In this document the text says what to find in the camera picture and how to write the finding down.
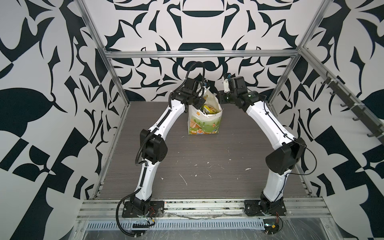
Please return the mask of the floral paper gift bag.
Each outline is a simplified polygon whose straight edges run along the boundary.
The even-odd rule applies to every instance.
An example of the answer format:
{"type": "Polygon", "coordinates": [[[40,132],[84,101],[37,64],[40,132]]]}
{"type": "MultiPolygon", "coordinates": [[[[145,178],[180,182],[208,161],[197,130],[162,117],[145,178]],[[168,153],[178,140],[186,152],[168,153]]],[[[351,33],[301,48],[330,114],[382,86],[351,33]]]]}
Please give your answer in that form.
{"type": "Polygon", "coordinates": [[[223,109],[218,98],[210,89],[205,89],[205,100],[200,109],[194,106],[188,108],[188,134],[208,135],[217,134],[221,124],[223,109]]]}

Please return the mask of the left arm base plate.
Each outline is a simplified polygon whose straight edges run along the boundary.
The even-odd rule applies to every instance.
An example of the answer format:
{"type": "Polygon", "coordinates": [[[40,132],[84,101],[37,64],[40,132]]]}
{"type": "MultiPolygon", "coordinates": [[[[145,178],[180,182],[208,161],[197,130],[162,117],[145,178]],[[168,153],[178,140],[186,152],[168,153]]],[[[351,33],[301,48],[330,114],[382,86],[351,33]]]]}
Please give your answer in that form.
{"type": "Polygon", "coordinates": [[[164,206],[164,201],[139,201],[137,203],[125,202],[122,218],[155,218],[164,213],[164,206]]]}

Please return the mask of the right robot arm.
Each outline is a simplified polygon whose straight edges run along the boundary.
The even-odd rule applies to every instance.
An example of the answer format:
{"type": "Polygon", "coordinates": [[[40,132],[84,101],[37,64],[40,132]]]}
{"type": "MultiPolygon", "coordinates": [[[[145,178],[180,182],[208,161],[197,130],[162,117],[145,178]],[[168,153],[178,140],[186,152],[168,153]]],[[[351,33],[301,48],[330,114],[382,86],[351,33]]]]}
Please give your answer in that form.
{"type": "Polygon", "coordinates": [[[266,186],[257,204],[247,204],[247,215],[270,215],[282,209],[284,189],[288,176],[306,149],[302,138],[295,138],[272,114],[265,96],[250,91],[244,77],[228,75],[224,80],[224,90],[219,91],[220,104],[233,104],[243,110],[256,122],[269,140],[273,152],[266,156],[269,169],[266,186]]]}

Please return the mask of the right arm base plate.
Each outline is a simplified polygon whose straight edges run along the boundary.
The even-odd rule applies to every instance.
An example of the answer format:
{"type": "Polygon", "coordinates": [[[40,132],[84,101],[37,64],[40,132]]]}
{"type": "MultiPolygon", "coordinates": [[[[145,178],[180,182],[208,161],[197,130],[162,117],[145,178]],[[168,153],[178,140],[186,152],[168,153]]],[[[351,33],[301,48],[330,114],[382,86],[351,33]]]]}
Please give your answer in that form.
{"type": "Polygon", "coordinates": [[[275,202],[269,202],[268,199],[245,200],[244,212],[247,216],[285,216],[287,208],[284,204],[284,198],[275,202]]]}

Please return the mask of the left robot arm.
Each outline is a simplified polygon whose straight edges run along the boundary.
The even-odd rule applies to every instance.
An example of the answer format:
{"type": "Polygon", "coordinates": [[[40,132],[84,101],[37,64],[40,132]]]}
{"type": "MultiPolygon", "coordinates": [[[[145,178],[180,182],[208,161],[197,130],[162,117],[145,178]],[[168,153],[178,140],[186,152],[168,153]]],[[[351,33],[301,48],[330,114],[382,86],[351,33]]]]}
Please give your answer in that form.
{"type": "Polygon", "coordinates": [[[168,107],[161,117],[148,130],[140,133],[140,148],[135,165],[141,166],[141,173],[130,204],[140,215],[145,215],[150,207],[152,188],[160,163],[167,155],[167,135],[176,120],[187,111],[188,106],[202,107],[205,103],[205,79],[186,78],[182,86],[170,93],[168,107]]]}

